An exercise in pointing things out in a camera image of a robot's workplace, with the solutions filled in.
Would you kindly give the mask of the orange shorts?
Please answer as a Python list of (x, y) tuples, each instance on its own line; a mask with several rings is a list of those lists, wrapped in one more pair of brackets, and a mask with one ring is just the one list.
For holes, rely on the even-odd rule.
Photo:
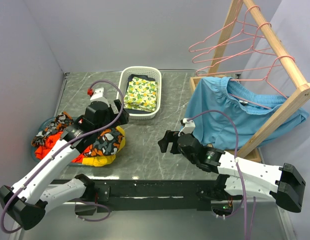
[[(45, 141), (43, 145), (40, 145), (39, 147), (37, 147), (37, 149), (34, 151), (34, 155), (38, 160), (42, 160), (49, 152), (50, 150), (53, 148), (53, 146), (56, 144), (57, 140), (60, 139), (60, 136), (62, 135), (62, 131), (50, 135)], [(84, 157), (87, 157), (92, 149), (92, 144), (89, 145), (83, 153), (81, 153), (80, 155), (78, 155), (76, 158), (74, 158), (71, 162), (72, 163), (77, 163), (77, 164), (81, 164)]]

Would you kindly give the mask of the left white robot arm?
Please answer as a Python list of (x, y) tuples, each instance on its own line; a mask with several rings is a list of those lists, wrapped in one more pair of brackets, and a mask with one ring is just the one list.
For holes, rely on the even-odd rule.
[(83, 157), (83, 164), (95, 167), (113, 162), (125, 145), (125, 134), (119, 126), (129, 121), (121, 101), (116, 99), (114, 103), (118, 113), (103, 101), (91, 102), (85, 113), (63, 130), (40, 163), (13, 186), (0, 188), (3, 213), (20, 228), (32, 229), (46, 213), (65, 202), (95, 198), (95, 182), (84, 174), (50, 190), (47, 187), (77, 157)]

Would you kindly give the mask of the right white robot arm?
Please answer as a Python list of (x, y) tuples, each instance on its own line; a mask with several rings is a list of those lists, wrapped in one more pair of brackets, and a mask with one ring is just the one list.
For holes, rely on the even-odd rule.
[(201, 145), (191, 133), (178, 131), (167, 130), (157, 144), (162, 153), (172, 144), (170, 153), (182, 154), (202, 171), (218, 175), (214, 187), (202, 191), (202, 196), (216, 201), (257, 197), (274, 201), (292, 213), (302, 210), (306, 181), (292, 164), (267, 165), (235, 158), (227, 151)]

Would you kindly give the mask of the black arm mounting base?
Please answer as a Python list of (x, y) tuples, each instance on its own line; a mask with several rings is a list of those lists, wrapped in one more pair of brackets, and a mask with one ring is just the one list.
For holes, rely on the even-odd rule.
[(50, 209), (66, 202), (97, 203), (99, 213), (142, 210), (209, 211), (214, 201), (241, 200), (226, 192), (226, 177), (216, 180), (55, 180), (41, 199)]

